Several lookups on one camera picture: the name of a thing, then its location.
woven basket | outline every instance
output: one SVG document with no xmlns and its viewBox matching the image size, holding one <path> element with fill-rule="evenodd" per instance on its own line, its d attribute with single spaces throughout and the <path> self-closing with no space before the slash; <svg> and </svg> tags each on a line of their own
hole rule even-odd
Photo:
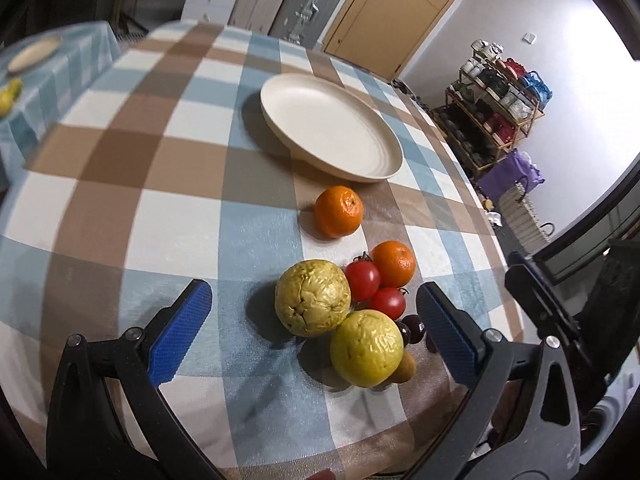
<svg viewBox="0 0 640 480">
<path fill-rule="evenodd" d="M 522 184 L 510 187 L 498 199 L 498 208 L 502 220 L 513 231 L 527 254 L 533 254 L 549 243 L 555 226 L 551 222 L 540 223 Z M 551 232 L 543 231 L 542 228 L 546 226 L 551 226 Z"/>
</svg>

purple plastic bag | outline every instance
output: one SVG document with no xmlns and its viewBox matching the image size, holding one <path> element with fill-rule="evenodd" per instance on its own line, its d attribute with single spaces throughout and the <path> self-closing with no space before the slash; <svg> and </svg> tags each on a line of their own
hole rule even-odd
<svg viewBox="0 0 640 480">
<path fill-rule="evenodd" d="M 538 168 L 514 149 L 478 180 L 478 187 L 487 198 L 497 204 L 498 199 L 517 182 L 521 183 L 528 193 L 544 181 Z"/>
</svg>

blue gripper pad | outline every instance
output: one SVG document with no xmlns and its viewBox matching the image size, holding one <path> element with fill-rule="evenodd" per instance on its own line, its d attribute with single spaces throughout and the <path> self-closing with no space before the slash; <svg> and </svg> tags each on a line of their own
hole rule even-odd
<svg viewBox="0 0 640 480">
<path fill-rule="evenodd" d="M 211 311 L 211 301 L 209 283 L 198 281 L 182 304 L 176 302 L 171 307 L 177 307 L 176 313 L 149 350 L 149 378 L 155 388 L 174 378 L 182 359 Z"/>
<path fill-rule="evenodd" d="M 480 327 L 468 313 L 456 309 L 433 282 L 420 286 L 415 306 L 453 379 L 468 388 L 475 386 L 484 357 Z"/>
</svg>

wooden door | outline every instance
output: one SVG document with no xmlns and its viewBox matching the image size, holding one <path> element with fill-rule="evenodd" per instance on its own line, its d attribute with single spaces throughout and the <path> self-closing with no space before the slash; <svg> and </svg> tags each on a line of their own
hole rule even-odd
<svg viewBox="0 0 640 480">
<path fill-rule="evenodd" d="M 451 1 L 348 0 L 325 51 L 391 79 Z"/>
</svg>

blue checkered tablecloth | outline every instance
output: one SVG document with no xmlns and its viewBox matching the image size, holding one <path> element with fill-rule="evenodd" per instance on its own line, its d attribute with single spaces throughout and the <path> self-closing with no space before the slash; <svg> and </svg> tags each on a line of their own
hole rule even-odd
<svg viewBox="0 0 640 480">
<path fill-rule="evenodd" d="M 61 36 L 62 44 L 49 59 L 18 74 L 24 89 L 11 113 L 0 119 L 0 189 L 12 183 L 46 131 L 120 56 L 120 47 L 107 22 L 48 30 L 0 50 L 0 88 L 10 78 L 6 68 L 14 56 L 46 36 Z"/>
<path fill-rule="evenodd" d="M 299 160 L 260 110 L 260 88 L 279 73 L 313 74 L 363 99 L 398 136 L 399 173 L 348 183 Z M 328 241 L 310 208 L 335 184 L 353 187 L 366 213 L 354 234 Z M 160 390 L 230 479 L 324 468 L 364 478 L 427 446 L 464 394 L 424 344 L 408 348 L 411 381 L 345 384 L 326 337 L 293 338 L 274 314 L 274 282 L 293 263 L 344 266 L 400 240 L 418 264 L 409 312 L 417 287 L 434 280 L 482 327 L 521 333 L 504 257 L 430 118 L 337 59 L 231 27 L 171 23 L 132 46 L 18 172 L 0 234 L 0 384 L 39 453 L 66 338 L 145 326 L 192 278 L 210 283 L 212 312 Z M 151 454 L 114 398 L 132 441 Z"/>
</svg>

